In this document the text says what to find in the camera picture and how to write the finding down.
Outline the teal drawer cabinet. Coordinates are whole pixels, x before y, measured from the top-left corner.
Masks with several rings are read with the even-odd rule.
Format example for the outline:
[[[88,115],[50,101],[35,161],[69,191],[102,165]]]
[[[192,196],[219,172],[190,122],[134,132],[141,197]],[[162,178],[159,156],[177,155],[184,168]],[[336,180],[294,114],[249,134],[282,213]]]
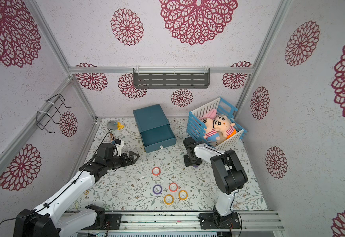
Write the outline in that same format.
[[[151,153],[176,144],[170,123],[159,104],[133,111],[145,152]]]

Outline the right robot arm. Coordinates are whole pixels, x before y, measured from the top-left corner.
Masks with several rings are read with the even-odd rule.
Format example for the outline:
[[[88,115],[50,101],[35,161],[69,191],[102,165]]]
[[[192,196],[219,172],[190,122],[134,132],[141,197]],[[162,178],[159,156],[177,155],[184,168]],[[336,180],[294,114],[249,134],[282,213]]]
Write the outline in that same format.
[[[196,142],[192,137],[183,140],[186,149],[186,167],[199,166],[203,161],[211,164],[217,187],[220,190],[213,213],[199,214],[201,229],[242,230],[241,215],[232,210],[236,194],[248,182],[248,176],[233,150],[220,151],[206,143]]]

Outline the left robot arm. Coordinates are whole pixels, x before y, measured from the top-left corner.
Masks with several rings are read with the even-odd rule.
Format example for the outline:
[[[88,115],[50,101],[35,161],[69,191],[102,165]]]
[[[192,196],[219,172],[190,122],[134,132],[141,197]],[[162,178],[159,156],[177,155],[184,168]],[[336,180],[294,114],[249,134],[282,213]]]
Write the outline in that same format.
[[[67,218],[67,208],[88,188],[96,184],[110,170],[131,166],[140,158],[134,152],[99,159],[93,156],[76,175],[53,196],[34,209],[22,210],[15,219],[15,237],[68,237],[82,229],[101,229],[109,226],[105,209],[94,204]]]

